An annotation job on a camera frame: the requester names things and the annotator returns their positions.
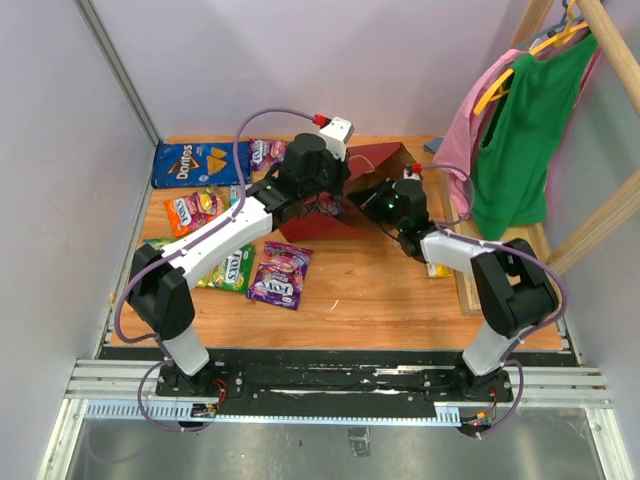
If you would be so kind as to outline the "red brown paper bag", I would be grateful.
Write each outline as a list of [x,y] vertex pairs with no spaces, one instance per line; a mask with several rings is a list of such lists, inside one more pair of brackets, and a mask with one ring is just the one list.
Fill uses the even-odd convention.
[[351,176],[343,193],[322,194],[307,204],[312,212],[282,224],[279,232],[288,242],[365,238],[394,219],[391,184],[403,178],[414,157],[399,141],[350,147],[348,153]]

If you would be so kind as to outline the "purple snack packet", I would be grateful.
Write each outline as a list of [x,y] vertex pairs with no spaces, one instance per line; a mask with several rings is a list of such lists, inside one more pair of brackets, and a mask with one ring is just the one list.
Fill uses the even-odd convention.
[[332,218],[339,218],[343,212],[340,201],[332,196],[322,197],[318,202],[317,210]]
[[266,241],[247,298],[297,311],[311,257],[309,249]]
[[269,170],[284,159],[287,142],[252,139],[249,141],[250,165],[253,172]]

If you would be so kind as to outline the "yellow snack packet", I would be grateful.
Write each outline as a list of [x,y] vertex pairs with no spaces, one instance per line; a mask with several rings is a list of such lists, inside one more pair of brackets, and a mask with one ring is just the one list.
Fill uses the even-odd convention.
[[449,267],[430,262],[426,264],[426,273],[429,278],[433,279],[450,278],[453,276],[453,271]]

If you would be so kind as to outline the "teal snack packet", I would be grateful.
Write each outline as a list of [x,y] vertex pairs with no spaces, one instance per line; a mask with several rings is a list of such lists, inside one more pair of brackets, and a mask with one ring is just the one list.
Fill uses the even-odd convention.
[[229,187],[229,206],[233,207],[245,194],[245,188],[241,185],[232,185]]

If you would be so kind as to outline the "blue Doritos chip bag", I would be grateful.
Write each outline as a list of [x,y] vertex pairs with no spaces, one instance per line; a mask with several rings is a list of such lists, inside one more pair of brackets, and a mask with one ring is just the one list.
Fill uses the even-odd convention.
[[155,189],[239,185],[232,142],[163,143],[156,147]]

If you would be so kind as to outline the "green snack packet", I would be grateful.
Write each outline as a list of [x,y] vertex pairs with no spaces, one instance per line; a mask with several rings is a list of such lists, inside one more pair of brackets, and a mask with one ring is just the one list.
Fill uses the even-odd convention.
[[171,238],[153,238],[143,240],[144,245],[149,245],[156,250],[162,250],[165,246],[171,245],[174,242],[175,239]]
[[255,246],[243,246],[207,273],[197,286],[245,294],[248,291],[254,257]]

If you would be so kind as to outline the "orange Fox's candy packet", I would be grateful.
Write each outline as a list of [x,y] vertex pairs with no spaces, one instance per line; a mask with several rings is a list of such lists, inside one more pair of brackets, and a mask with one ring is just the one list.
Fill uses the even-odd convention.
[[174,238],[189,235],[217,219],[229,208],[228,192],[207,187],[164,201]]

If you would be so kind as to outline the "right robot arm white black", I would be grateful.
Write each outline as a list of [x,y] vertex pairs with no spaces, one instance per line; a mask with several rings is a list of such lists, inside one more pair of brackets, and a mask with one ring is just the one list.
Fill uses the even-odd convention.
[[397,231],[405,254],[474,278],[484,324],[453,370],[455,392],[474,400],[498,376],[518,340],[542,324],[559,298],[529,243],[485,243],[457,235],[430,218],[419,180],[385,180],[349,193],[347,199],[369,220]]

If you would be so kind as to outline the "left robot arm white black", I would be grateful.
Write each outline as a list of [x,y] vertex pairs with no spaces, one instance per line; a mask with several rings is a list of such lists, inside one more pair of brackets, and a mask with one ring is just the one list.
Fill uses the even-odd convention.
[[241,247],[299,216],[311,198],[341,193],[350,176],[349,139],[327,128],[296,135],[283,161],[234,208],[162,250],[145,244],[136,251],[125,299],[151,327],[190,394],[203,395],[214,383],[211,357],[192,326],[192,290]]

